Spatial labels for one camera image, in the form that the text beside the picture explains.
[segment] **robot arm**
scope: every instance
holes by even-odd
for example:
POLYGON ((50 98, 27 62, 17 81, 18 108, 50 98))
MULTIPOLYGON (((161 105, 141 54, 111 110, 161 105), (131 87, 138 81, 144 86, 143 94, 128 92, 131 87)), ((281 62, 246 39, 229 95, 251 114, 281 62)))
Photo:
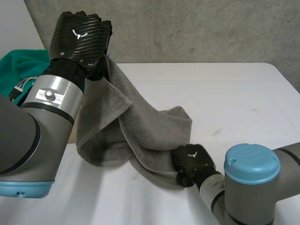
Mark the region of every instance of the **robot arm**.
POLYGON ((63 13, 52 38, 51 65, 20 107, 0 95, 0 195, 45 197, 54 183, 77 117, 85 79, 106 76, 109 21, 63 13))
POLYGON ((272 225, 276 202, 300 194, 300 143, 275 150, 233 146, 225 156, 225 176, 201 145, 173 150, 172 156, 179 183, 198 186, 220 225, 272 225))

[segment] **concrete wall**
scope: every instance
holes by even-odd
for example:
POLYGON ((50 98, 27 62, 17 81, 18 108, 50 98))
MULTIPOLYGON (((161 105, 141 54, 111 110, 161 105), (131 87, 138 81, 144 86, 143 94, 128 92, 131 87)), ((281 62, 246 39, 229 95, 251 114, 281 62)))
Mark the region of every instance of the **concrete wall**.
POLYGON ((0 0, 0 59, 14 49, 43 49, 23 0, 0 0))
POLYGON ((46 48, 63 11, 111 20, 116 62, 267 62, 300 91, 299 0, 25 0, 46 48))

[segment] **blue joint cover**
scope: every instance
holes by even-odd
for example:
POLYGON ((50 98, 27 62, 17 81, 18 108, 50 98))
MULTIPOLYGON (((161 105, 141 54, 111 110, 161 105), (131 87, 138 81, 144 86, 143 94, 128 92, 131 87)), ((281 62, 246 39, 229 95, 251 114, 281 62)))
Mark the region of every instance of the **blue joint cover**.
POLYGON ((19 198, 44 198, 54 181, 25 182, 0 180, 0 196, 19 198))
POLYGON ((258 185, 279 174, 280 161, 274 151, 262 145, 238 144, 226 152, 224 170, 237 183, 258 185))

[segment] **teal cloth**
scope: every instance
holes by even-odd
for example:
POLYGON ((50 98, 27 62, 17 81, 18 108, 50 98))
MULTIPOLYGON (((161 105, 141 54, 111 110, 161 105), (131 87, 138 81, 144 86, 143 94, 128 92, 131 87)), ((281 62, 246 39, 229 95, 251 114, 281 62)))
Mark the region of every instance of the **teal cloth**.
MULTIPOLYGON (((9 52, 0 60, 0 94, 8 98, 11 90, 21 80, 26 77, 40 76, 49 65, 48 50, 13 50, 9 52)), ((23 94, 33 82, 34 80, 27 82, 23 94)))

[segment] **white logo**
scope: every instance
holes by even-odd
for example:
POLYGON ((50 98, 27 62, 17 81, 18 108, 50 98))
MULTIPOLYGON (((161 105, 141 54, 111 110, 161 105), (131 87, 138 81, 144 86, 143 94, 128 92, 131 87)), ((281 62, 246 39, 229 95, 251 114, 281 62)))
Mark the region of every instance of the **white logo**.
POLYGON ((197 155, 197 152, 195 152, 195 154, 193 154, 193 155, 188 154, 187 156, 196 158, 196 155, 197 155))
POLYGON ((76 34, 75 30, 72 30, 72 31, 73 31, 73 33, 75 34, 75 36, 77 37, 77 39, 82 38, 82 37, 88 35, 88 33, 85 33, 85 34, 81 35, 81 34, 76 34))

